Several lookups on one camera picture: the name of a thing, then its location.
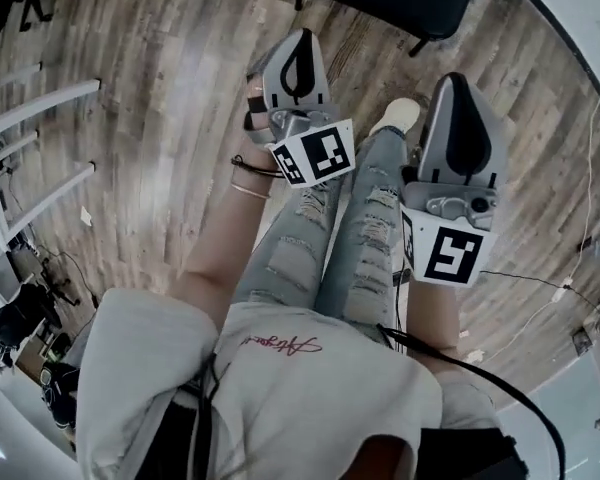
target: silver bracelet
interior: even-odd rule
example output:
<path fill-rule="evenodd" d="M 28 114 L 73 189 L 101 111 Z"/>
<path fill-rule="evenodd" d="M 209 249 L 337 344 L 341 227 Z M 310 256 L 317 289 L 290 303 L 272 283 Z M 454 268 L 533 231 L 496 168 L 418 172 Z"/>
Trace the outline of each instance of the silver bracelet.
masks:
<path fill-rule="evenodd" d="M 268 194 L 266 196 L 264 196 L 262 194 L 258 194 L 257 192 L 253 192 L 252 190 L 248 190 L 244 187 L 241 187 L 240 185 L 236 185 L 235 183 L 232 183 L 231 186 L 233 188 L 235 188 L 237 191 L 242 192 L 243 194 L 249 194 L 250 196 L 257 197 L 258 199 L 264 199 L 265 201 L 267 199 L 269 199 Z"/>

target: white cable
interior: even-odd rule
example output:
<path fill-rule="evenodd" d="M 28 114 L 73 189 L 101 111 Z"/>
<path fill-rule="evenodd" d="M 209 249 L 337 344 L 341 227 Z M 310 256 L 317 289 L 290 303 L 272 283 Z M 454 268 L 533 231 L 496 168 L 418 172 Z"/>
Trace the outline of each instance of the white cable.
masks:
<path fill-rule="evenodd" d="M 573 275 L 576 273 L 576 270 L 578 270 L 578 267 L 580 266 L 580 261 L 582 260 L 583 244 L 584 244 L 584 241 L 587 239 L 587 233 L 589 232 L 589 219 L 591 218 L 591 181 L 593 179 L 593 167 L 591 165 L 591 157 L 593 155 L 593 152 L 592 152 L 593 118 L 595 117 L 596 112 L 598 112 L 599 107 L 600 107 L 600 97 L 598 98 L 598 103 L 596 103 L 596 106 L 594 107 L 593 112 L 591 113 L 591 119 L 589 120 L 589 151 L 587 154 L 587 158 L 588 158 L 587 162 L 589 165 L 589 184 L 587 185 L 587 201 L 588 201 L 587 219 L 584 224 L 584 233 L 582 235 L 582 242 L 580 242 L 580 252 L 578 254 L 578 262 L 576 263 L 576 266 L 573 267 L 573 270 L 571 271 L 571 274 L 569 275 L 569 277 L 571 279 L 573 279 Z"/>
<path fill-rule="evenodd" d="M 593 112 L 591 113 L 591 118 L 589 119 L 589 149 L 587 152 L 587 165 L 589 168 L 589 182 L 587 184 L 587 218 L 586 218 L 585 224 L 584 224 L 584 233 L 582 235 L 582 242 L 580 242 L 580 251 L 578 254 L 578 261 L 576 262 L 576 266 L 573 267 L 573 270 L 571 271 L 571 274 L 569 275 L 569 277 L 572 280 L 571 282 L 573 282 L 573 275 L 576 273 L 576 270 L 578 270 L 578 267 L 580 266 L 580 262 L 582 260 L 582 250 L 583 250 L 582 245 L 584 244 L 584 241 L 587 239 L 587 233 L 589 232 L 589 219 L 591 218 L 591 184 L 592 184 L 592 180 L 593 180 L 593 166 L 591 164 L 591 157 L 593 156 L 593 119 L 595 118 L 596 113 L 598 112 L 598 108 L 600 108 L 600 97 L 598 98 L 598 102 L 596 103 L 596 106 L 593 108 Z M 529 327 L 529 324 L 531 323 L 531 321 L 536 316 L 538 316 L 540 313 L 542 313 L 542 311 L 545 308 L 547 308 L 548 306 L 550 306 L 551 304 L 554 304 L 553 300 L 550 300 L 549 302 L 547 302 L 538 311 L 536 311 L 533 315 L 531 315 L 531 317 L 529 318 L 529 320 L 527 320 L 527 322 L 524 324 L 522 329 L 520 329 L 515 334 L 515 336 L 513 338 L 511 338 L 511 341 L 509 343 L 507 343 L 504 347 L 502 347 L 500 350 L 498 350 L 491 357 L 489 357 L 485 361 L 485 364 L 488 363 L 489 361 L 491 361 L 493 358 L 500 355 L 505 350 L 507 350 L 511 345 L 513 345 L 513 342 L 516 341 L 520 337 L 520 335 L 524 331 L 527 330 L 527 327 Z"/>
<path fill-rule="evenodd" d="M 501 352 L 504 352 L 505 350 L 507 350 L 511 345 L 513 345 L 513 342 L 516 341 L 520 335 L 527 330 L 527 327 L 529 327 L 529 324 L 531 323 L 531 321 L 537 317 L 543 309 L 545 309 L 547 306 L 550 306 L 551 304 L 553 304 L 554 302 L 552 300 L 550 300 L 549 302 L 547 302 L 544 306 L 542 306 L 538 311 L 536 311 L 533 315 L 531 315 L 531 317 L 529 318 L 529 320 L 527 320 L 527 323 L 524 324 L 524 326 L 522 327 L 522 329 L 520 329 L 513 338 L 511 338 L 511 341 L 509 343 L 507 343 L 504 347 L 502 347 L 500 350 L 498 350 L 495 354 L 493 354 L 491 357 L 489 357 L 486 361 L 485 364 L 488 363 L 489 361 L 491 361 L 494 357 L 500 355 Z"/>

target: white t-shirt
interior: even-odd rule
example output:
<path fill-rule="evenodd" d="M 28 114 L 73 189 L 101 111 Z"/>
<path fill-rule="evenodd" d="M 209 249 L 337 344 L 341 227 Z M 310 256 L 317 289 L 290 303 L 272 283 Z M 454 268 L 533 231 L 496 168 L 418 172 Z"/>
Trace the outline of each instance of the white t-shirt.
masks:
<path fill-rule="evenodd" d="M 314 311 L 241 303 L 218 336 L 202 311 L 139 290 L 98 309 L 78 387 L 85 478 L 135 478 L 176 389 L 217 353 L 209 478 L 342 476 L 362 443 L 406 443 L 413 478 L 422 428 L 489 428 L 497 418 L 469 376 L 436 379 L 416 361 Z"/>

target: printed logo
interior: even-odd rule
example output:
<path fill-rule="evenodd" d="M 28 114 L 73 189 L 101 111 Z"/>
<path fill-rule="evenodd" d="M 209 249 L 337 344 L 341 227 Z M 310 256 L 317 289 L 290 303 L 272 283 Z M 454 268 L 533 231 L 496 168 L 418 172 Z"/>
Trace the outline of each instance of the printed logo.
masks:
<path fill-rule="evenodd" d="M 441 227 L 438 229 L 425 277 L 460 284 L 468 283 L 481 245 L 480 235 Z"/>
<path fill-rule="evenodd" d="M 271 336 L 270 338 L 262 338 L 260 336 L 247 336 L 240 345 L 246 345 L 247 343 L 257 343 L 258 345 L 265 348 L 272 348 L 277 352 L 284 352 L 288 357 L 291 357 L 299 352 L 320 352 L 322 347 L 315 343 L 318 340 L 315 336 L 309 338 L 306 341 L 298 340 L 297 336 L 291 338 L 291 340 L 283 340 L 277 336 Z"/>

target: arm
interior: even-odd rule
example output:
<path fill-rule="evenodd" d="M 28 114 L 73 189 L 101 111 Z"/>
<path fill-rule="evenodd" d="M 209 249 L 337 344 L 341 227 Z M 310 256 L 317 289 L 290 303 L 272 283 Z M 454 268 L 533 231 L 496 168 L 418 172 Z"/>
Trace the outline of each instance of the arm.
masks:
<path fill-rule="evenodd" d="M 244 161 L 262 169 L 276 169 L 273 156 L 245 139 Z M 268 195 L 271 178 L 235 168 L 232 183 Z M 207 220 L 184 271 L 168 294 L 207 313 L 220 330 L 231 298 L 242 277 L 256 240 L 265 200 L 229 187 Z"/>
<path fill-rule="evenodd" d="M 443 354 L 457 359 L 460 314 L 454 289 L 411 279 L 407 331 Z M 417 352 L 409 351 L 409 355 L 434 374 L 458 368 Z"/>

